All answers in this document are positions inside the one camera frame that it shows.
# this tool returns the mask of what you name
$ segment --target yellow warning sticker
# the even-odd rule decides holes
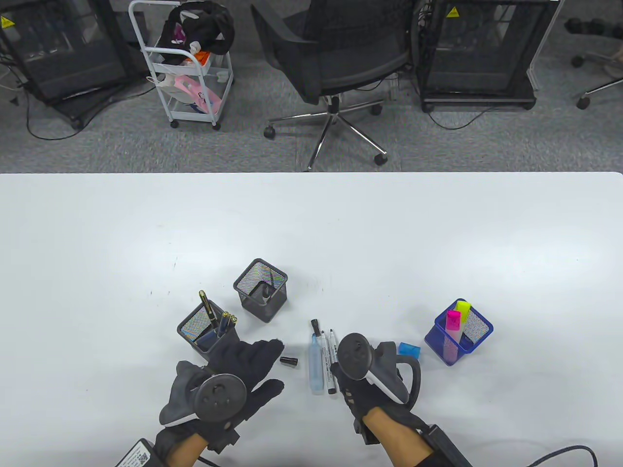
[[[2,18],[2,29],[6,29],[8,27],[11,26],[15,26],[15,23],[12,22],[10,19],[5,18],[4,16],[0,16]]]
[[[446,16],[446,18],[460,18],[459,10],[457,10],[456,7],[452,8],[450,12],[448,13],[448,16]]]

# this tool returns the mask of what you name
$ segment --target black mesh pen holder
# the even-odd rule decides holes
[[[284,272],[258,258],[234,282],[234,289],[245,310],[269,323],[287,300],[287,280]]]
[[[208,302],[220,321],[223,316],[223,310],[212,300],[208,300]],[[215,329],[212,327],[212,323],[207,317],[206,308],[203,304],[195,308],[178,326],[178,334],[182,336],[206,362],[210,361],[210,353],[214,352],[215,349],[220,348],[228,342],[240,342],[235,328],[227,328],[221,337],[214,336],[214,333],[211,331],[215,331]]]

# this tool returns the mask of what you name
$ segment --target glove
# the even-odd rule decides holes
[[[339,363],[331,365],[331,373],[333,373],[338,380],[340,392],[344,395],[346,405],[357,420],[361,420],[365,417],[374,407],[404,408],[403,405],[391,400],[382,390],[370,384],[365,379],[350,379],[342,371]]]
[[[165,460],[173,446],[195,433],[208,443],[208,449],[217,453],[220,453],[225,446],[234,444],[239,437],[234,428],[255,415],[260,408],[283,390],[283,382],[277,379],[269,379],[254,390],[255,386],[266,378],[281,352],[283,352],[283,343],[277,339],[270,342],[258,341],[254,344],[242,341],[233,342],[216,349],[210,355],[210,370],[218,374],[232,374],[240,378],[247,388],[245,405],[234,417],[223,422],[204,422],[195,418],[165,428],[156,437],[154,450],[158,457]],[[178,363],[177,373],[171,388],[169,404],[161,412],[161,423],[164,413],[175,412],[180,409],[180,405],[183,405],[185,400],[184,394],[200,386],[211,376],[210,371],[190,362]]]

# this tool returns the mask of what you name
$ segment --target blue mesh pen holder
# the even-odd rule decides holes
[[[255,259],[234,282],[242,307],[269,323],[288,296],[288,276],[260,258]]]
[[[445,317],[449,310],[456,309],[458,301],[466,301],[457,298],[452,305],[435,318],[435,325],[430,329],[425,342],[448,366],[454,365],[466,354],[471,354],[476,347],[493,332],[493,325],[489,323],[478,311],[471,308],[469,318],[463,327],[460,342],[455,341],[445,331]]]
[[[208,300],[216,317],[221,320],[223,310],[212,300]],[[235,328],[229,328],[221,337],[215,337],[212,323],[207,317],[206,307],[200,304],[178,326],[178,334],[188,342],[191,347],[201,355],[206,362],[210,361],[210,353],[214,352],[227,342],[239,342],[240,338]]]

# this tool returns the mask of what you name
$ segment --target pink bag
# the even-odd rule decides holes
[[[209,114],[207,110],[206,99],[203,95],[203,90],[201,89],[201,84],[197,83],[197,81],[189,78],[185,75],[180,75],[175,78],[175,87],[182,90],[186,94],[188,94],[197,107],[201,109],[206,114]],[[221,107],[221,98],[218,97],[210,88],[206,86],[207,89],[207,97],[210,100],[210,105],[212,107],[212,114],[216,115]]]

